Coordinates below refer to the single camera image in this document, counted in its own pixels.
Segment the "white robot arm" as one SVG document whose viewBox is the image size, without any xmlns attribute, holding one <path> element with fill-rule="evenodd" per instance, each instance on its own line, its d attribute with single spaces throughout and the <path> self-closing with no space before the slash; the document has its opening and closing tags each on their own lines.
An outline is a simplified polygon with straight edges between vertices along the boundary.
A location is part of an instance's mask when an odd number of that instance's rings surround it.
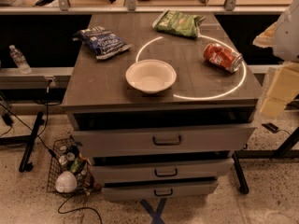
<svg viewBox="0 0 299 224">
<path fill-rule="evenodd" d="M 271 48 L 283 61 L 260 108 L 264 116 L 275 118 L 299 94 L 299 0 L 292 0 L 278 20 L 254 38 L 253 45 Z"/>
</svg>

